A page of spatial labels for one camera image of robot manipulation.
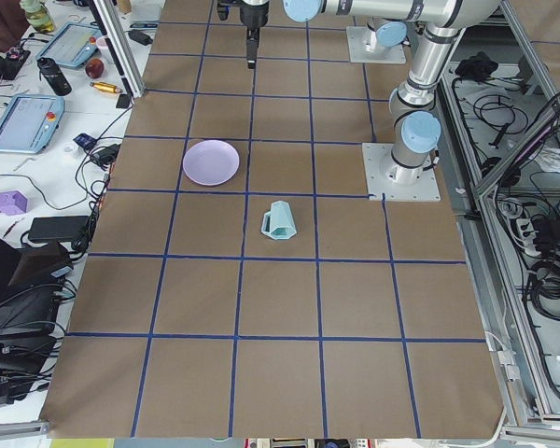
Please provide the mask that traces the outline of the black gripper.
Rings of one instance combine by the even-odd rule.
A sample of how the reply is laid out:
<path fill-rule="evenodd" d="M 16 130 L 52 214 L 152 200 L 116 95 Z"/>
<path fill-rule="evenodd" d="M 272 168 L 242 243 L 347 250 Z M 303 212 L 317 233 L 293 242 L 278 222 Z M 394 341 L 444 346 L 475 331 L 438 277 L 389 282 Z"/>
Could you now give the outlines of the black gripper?
<path fill-rule="evenodd" d="M 217 14 L 221 21 L 225 21 L 230 14 L 230 9 L 239 9 L 239 19 L 246 32 L 246 61 L 249 69 L 257 66 L 259 49 L 259 28 L 268 22 L 269 1 L 243 1 L 243 0 L 217 0 Z"/>

